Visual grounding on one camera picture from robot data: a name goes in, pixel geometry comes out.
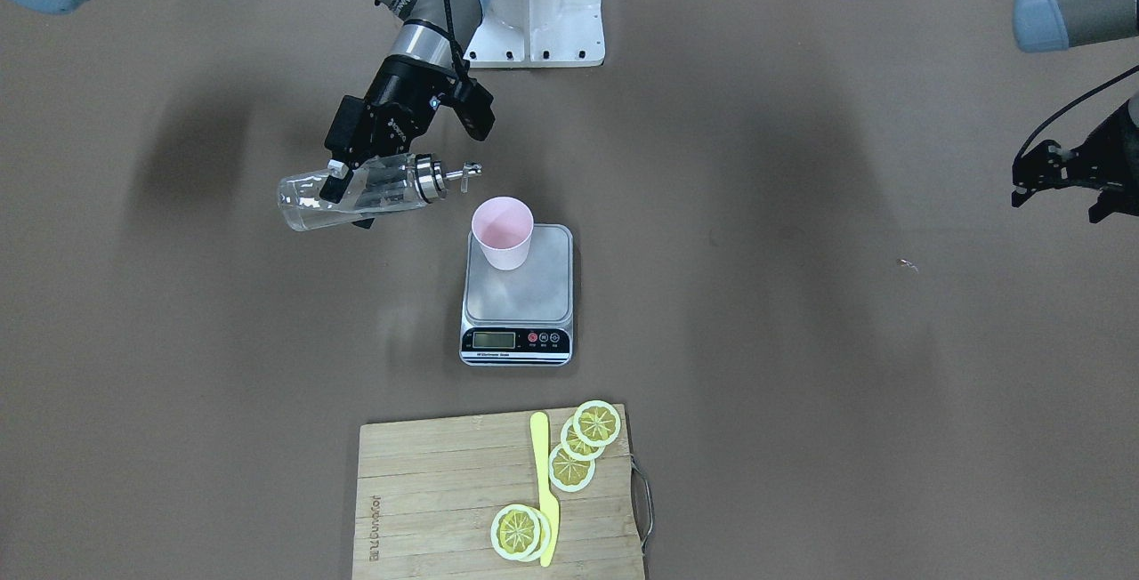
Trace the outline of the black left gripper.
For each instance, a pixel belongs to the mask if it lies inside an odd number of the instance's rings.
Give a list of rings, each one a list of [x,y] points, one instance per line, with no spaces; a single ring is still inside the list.
[[[1101,190],[1087,209],[1090,223],[1116,213],[1138,217],[1138,96],[1095,126],[1081,145],[1085,183]]]

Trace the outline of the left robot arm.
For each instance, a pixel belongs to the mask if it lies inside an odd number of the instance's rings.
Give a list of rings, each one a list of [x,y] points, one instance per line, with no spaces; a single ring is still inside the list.
[[[1014,41],[1021,52],[1065,52],[1075,46],[1106,44],[1136,36],[1136,0],[1014,0]],[[1039,191],[1082,188],[1097,191],[1087,210],[1091,223],[1116,213],[1138,214],[1138,109],[1136,97],[1112,111],[1095,126],[1085,141],[1075,147],[1038,137],[1066,111],[1103,90],[1131,77],[1131,67],[1115,77],[1081,93],[1044,119],[1022,142],[1011,165],[1010,203],[1021,207]]]

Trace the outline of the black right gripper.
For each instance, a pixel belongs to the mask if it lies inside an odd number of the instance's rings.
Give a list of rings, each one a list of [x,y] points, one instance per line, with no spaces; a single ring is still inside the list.
[[[352,181],[352,171],[374,157],[407,153],[410,142],[426,133],[448,90],[442,67],[391,54],[364,97],[344,96],[323,146],[330,153],[319,198],[339,204]]]

